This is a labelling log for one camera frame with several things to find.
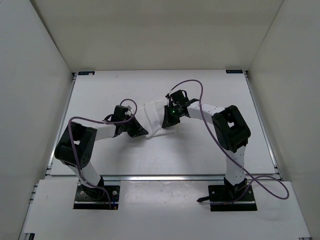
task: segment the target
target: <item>white cloth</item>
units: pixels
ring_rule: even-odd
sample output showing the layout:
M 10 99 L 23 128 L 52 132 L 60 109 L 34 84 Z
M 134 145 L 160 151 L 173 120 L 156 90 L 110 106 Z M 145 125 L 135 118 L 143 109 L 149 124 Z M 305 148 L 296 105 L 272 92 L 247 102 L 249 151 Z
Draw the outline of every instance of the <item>white cloth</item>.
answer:
M 146 138 L 174 134 L 178 131 L 177 125 L 162 128 L 165 117 L 165 105 L 168 105 L 168 100 L 163 97 L 138 107 L 135 118 L 141 126 L 148 131 L 149 134 L 145 135 Z

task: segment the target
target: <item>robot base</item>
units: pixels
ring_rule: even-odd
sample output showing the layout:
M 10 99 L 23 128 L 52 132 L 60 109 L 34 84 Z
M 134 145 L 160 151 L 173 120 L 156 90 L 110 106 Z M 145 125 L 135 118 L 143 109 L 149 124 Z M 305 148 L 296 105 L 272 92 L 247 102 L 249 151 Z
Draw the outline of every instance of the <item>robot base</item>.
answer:
M 230 202 L 240 197 L 242 192 L 237 193 L 231 198 L 229 190 L 225 185 L 209 185 L 209 200 L 211 212 L 229 212 L 229 211 L 257 211 L 255 195 L 252 186 L 249 187 L 245 195 L 233 204 L 214 205 L 214 203 Z
M 105 185 L 104 189 L 106 189 L 110 195 L 111 209 L 109 208 L 109 201 L 105 194 L 100 200 L 93 200 L 85 193 L 85 191 L 83 191 L 83 187 L 81 185 L 78 185 L 76 188 L 73 209 L 118 210 L 120 186 Z

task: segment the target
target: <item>white table surface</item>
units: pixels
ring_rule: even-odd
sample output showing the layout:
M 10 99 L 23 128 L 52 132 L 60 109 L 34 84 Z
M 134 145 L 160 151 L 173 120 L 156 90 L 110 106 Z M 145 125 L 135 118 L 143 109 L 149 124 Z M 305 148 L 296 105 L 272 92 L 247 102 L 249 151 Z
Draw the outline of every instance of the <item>white table surface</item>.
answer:
M 235 105 L 250 130 L 245 167 L 253 174 L 273 174 L 265 137 L 244 74 L 225 70 L 96 71 L 76 78 L 63 130 L 69 118 L 82 116 L 102 120 L 113 113 L 122 99 L 138 105 L 165 96 L 177 83 L 197 79 L 203 83 L 203 103 L 217 107 Z M 188 97 L 199 98 L 200 86 L 185 83 Z M 201 120 L 181 118 L 176 134 L 150 139 L 129 138 L 127 133 L 97 141 L 91 162 L 101 175 L 223 175 L 226 157 L 209 136 Z M 53 160 L 51 175 L 73 175 L 59 160 Z
M 73 209 L 76 177 L 41 180 L 25 233 L 34 240 L 298 240 L 310 237 L 290 182 L 288 200 L 256 183 L 257 211 L 210 212 L 206 181 L 122 181 L 118 210 Z M 284 196 L 283 187 L 263 183 Z

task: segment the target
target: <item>white wall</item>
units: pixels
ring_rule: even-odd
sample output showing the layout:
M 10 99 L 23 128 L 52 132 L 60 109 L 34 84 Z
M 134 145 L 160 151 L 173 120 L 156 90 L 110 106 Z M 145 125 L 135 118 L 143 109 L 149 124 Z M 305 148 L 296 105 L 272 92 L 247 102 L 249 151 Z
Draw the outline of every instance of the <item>white wall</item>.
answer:
M 282 0 L 31 0 L 72 71 L 245 69 Z
M 31 3 L 0 3 L 1 240 L 19 237 L 71 83 L 71 72 Z
M 280 170 L 320 239 L 320 1 L 285 0 L 249 69 Z

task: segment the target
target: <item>robotic arm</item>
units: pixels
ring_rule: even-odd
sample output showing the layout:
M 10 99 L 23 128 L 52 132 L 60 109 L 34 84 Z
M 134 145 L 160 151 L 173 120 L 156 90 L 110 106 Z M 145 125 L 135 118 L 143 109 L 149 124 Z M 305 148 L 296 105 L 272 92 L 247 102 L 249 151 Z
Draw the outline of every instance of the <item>robotic arm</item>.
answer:
M 123 122 L 130 117 L 131 114 L 128 107 L 117 105 L 114 109 L 114 113 L 111 115 L 111 120 L 109 121 L 109 117 L 107 116 L 104 121 L 106 123 Z M 132 138 L 148 134 L 148 131 L 139 124 L 135 117 L 129 122 L 119 124 L 92 123 L 88 126 L 84 126 L 77 122 L 71 122 L 71 132 L 80 163 L 81 173 L 86 181 L 79 175 L 68 127 L 64 130 L 64 133 L 55 148 L 54 156 L 63 164 L 67 165 L 77 175 L 83 191 L 93 200 L 100 200 L 103 196 L 103 191 L 94 187 L 104 186 L 102 176 L 96 172 L 90 162 L 95 142 L 106 138 L 117 137 L 123 132 L 127 132 Z
M 168 94 L 166 97 L 169 103 L 164 107 L 163 128 L 180 123 L 180 118 L 183 116 L 192 119 L 203 119 L 199 100 L 189 100 L 186 91 L 178 90 L 172 94 Z M 223 108 L 202 104 L 202 111 L 205 121 L 214 126 L 220 145 L 229 156 L 244 167 L 245 150 L 251 132 L 238 108 L 234 105 Z M 228 189 L 231 198 L 234 198 L 237 193 L 247 186 L 244 170 L 228 158 L 226 158 L 224 185 Z

